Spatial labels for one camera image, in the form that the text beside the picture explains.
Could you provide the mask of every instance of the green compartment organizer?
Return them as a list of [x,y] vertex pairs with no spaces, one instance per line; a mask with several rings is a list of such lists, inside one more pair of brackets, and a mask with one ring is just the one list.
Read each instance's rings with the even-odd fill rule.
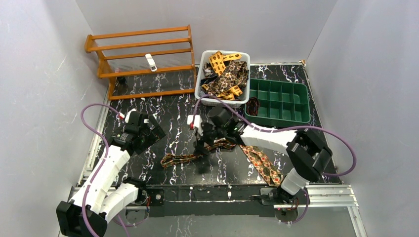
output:
[[308,91],[304,84],[274,80],[250,79],[250,98],[260,102],[257,116],[245,118],[258,125],[290,127],[311,120]]

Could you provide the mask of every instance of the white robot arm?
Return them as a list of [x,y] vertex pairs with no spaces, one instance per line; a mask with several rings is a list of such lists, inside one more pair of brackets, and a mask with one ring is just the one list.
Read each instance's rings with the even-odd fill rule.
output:
[[281,185],[268,198],[277,203],[290,203],[295,195],[309,182],[317,182],[332,158],[332,151],[310,129],[273,132],[273,128],[256,124],[248,126],[222,107],[208,112],[212,123],[202,122],[200,116],[189,115],[188,124],[196,129],[195,155],[207,153],[205,144],[212,145],[215,139],[245,146],[258,146],[288,154],[294,168],[283,179]]
[[[57,207],[61,233],[69,237],[91,236],[82,218],[85,198],[86,213],[93,230],[103,236],[108,223],[128,204],[144,203],[147,198],[145,183],[128,177],[108,196],[107,193],[120,169],[134,153],[140,154],[165,136],[153,116],[132,110],[125,118],[126,124],[114,132],[108,143],[108,156],[102,155],[83,186]],[[88,195],[86,188],[90,185]]]

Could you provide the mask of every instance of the white plastic basket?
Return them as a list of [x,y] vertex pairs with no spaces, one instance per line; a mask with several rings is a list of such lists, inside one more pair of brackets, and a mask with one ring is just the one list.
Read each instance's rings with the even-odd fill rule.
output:
[[[243,94],[241,94],[238,98],[240,101],[232,101],[232,100],[223,100],[224,103],[226,103],[227,105],[231,106],[232,108],[238,108],[241,105],[245,104],[248,102],[249,100],[249,93],[250,93],[250,56],[247,53],[241,53],[241,52],[234,52],[234,51],[223,51],[223,50],[207,50],[204,51],[202,53],[202,57],[201,57],[201,62],[199,63],[199,71],[198,71],[198,76],[197,76],[197,83],[195,86],[195,97],[197,99],[199,99],[199,97],[205,95],[205,92],[202,90],[201,88],[201,80],[205,78],[205,75],[202,71],[202,68],[204,67],[205,63],[209,63],[209,57],[215,53],[217,53],[218,51],[220,51],[223,55],[228,55],[228,54],[234,54],[234,53],[239,53],[242,55],[242,58],[239,61],[246,61],[248,64],[248,70],[249,70],[249,79],[248,79],[248,83],[246,85],[246,89],[245,91],[243,91]],[[201,100],[201,102],[204,105],[207,106],[218,106],[218,105],[222,105],[219,101],[215,100],[215,99],[209,99],[209,98],[203,98]]]

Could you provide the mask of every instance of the white wall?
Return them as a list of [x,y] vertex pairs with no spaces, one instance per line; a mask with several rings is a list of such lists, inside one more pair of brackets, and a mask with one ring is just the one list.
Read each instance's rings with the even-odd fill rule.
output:
[[[419,2],[339,0],[307,61],[325,128],[359,159],[352,184],[370,237],[418,235]],[[330,139],[339,170],[351,164]]]
[[95,34],[190,24],[195,60],[208,49],[253,63],[306,59],[336,0],[77,0]]
[[[82,171],[102,102],[91,29],[74,0],[0,1],[0,236],[53,237],[55,209]],[[99,109],[87,112],[96,125]]]

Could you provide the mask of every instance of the white clip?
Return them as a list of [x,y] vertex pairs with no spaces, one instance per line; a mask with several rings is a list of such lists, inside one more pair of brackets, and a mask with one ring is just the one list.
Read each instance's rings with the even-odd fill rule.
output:
[[154,62],[153,57],[151,56],[151,54],[147,53],[145,55],[145,58],[147,59],[148,65],[150,65],[150,69],[152,72],[157,71],[157,67],[156,67],[156,63]]

